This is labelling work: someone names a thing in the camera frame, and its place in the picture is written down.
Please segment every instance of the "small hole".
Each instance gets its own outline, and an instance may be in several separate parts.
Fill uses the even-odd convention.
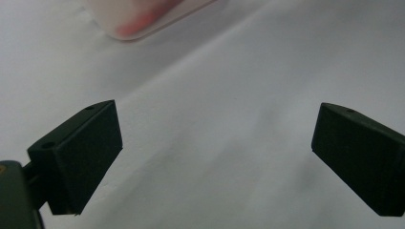
[[[54,146],[54,142],[47,142],[47,143],[42,145],[42,148],[49,149],[49,148],[51,148],[53,146]]]

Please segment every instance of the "white cloth surface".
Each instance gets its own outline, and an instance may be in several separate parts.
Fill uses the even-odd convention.
[[[321,102],[405,133],[405,2],[218,0],[139,42],[72,0],[0,3],[0,158],[115,99],[124,149],[47,228],[403,228],[314,153]]]

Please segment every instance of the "black plastic part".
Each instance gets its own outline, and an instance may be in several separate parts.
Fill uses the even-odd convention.
[[[312,150],[378,215],[403,215],[405,136],[352,109],[323,103]]]
[[[121,149],[113,100],[83,109],[36,141],[28,149],[31,170],[53,214],[81,214]]]
[[[41,229],[42,219],[33,207],[21,164],[0,161],[0,228]]]

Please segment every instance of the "dark green plastic piece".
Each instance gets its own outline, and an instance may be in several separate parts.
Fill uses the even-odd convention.
[[[404,135],[352,109],[323,103],[311,145],[378,215],[403,215]]]
[[[72,116],[36,141],[28,153],[54,215],[81,214],[122,149],[115,102]]]

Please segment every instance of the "pink object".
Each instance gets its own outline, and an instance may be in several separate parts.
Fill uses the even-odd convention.
[[[120,40],[139,39],[215,0],[84,0],[101,28]]]
[[[176,7],[183,0],[164,0],[155,3],[150,9],[145,10],[145,13],[136,15],[130,22],[117,27],[116,32],[119,36],[128,37],[138,31],[151,26],[154,22],[164,16],[167,12]]]

